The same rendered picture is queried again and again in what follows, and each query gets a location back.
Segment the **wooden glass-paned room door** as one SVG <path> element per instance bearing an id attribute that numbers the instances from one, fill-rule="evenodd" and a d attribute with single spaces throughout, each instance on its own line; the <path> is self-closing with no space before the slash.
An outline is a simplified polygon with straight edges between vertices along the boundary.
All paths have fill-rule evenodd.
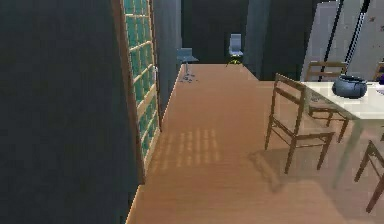
<path id="1" fill-rule="evenodd" d="M 120 50 L 128 115 L 135 138 L 134 155 L 140 184 L 145 183 L 160 134 L 151 0 L 111 0 Z"/>

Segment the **grey swivel office chair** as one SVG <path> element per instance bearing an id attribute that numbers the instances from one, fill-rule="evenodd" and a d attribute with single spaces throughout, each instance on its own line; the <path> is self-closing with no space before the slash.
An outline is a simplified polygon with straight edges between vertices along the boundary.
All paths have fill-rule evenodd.
<path id="1" fill-rule="evenodd" d="M 231 34 L 228 47 L 228 53 L 230 56 L 230 61 L 228 64 L 239 65 L 241 63 L 240 59 L 243 56 L 241 47 L 241 35 L 236 33 Z"/>
<path id="2" fill-rule="evenodd" d="M 190 71 L 189 64 L 191 62 L 198 62 L 198 59 L 193 56 L 193 52 L 191 48 L 180 48 L 177 50 L 177 59 L 185 65 L 185 74 L 183 76 L 183 80 L 187 82 L 191 82 L 194 75 Z"/>

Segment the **white dining table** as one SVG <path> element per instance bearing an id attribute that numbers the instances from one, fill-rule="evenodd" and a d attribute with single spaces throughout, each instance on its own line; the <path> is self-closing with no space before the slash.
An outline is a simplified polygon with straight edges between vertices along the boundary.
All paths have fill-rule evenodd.
<path id="1" fill-rule="evenodd" d="M 352 152 L 357 148 L 363 130 L 384 126 L 384 95 L 376 91 L 375 82 L 368 83 L 367 92 L 359 99 L 335 95 L 332 91 L 332 82 L 304 82 L 304 85 L 305 109 L 308 109 L 312 96 L 315 96 L 324 101 L 327 106 L 333 106 L 344 113 L 353 122 L 351 135 L 344 144 L 343 154 L 333 177 L 332 185 L 336 188 L 346 171 Z"/>

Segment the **dark blue round pot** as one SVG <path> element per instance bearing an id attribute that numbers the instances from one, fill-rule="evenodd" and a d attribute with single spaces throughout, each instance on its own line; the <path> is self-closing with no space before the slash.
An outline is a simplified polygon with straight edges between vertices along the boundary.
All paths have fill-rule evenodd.
<path id="1" fill-rule="evenodd" d="M 367 92 L 367 81 L 359 77 L 340 75 L 334 81 L 332 91 L 340 97 L 359 99 Z"/>

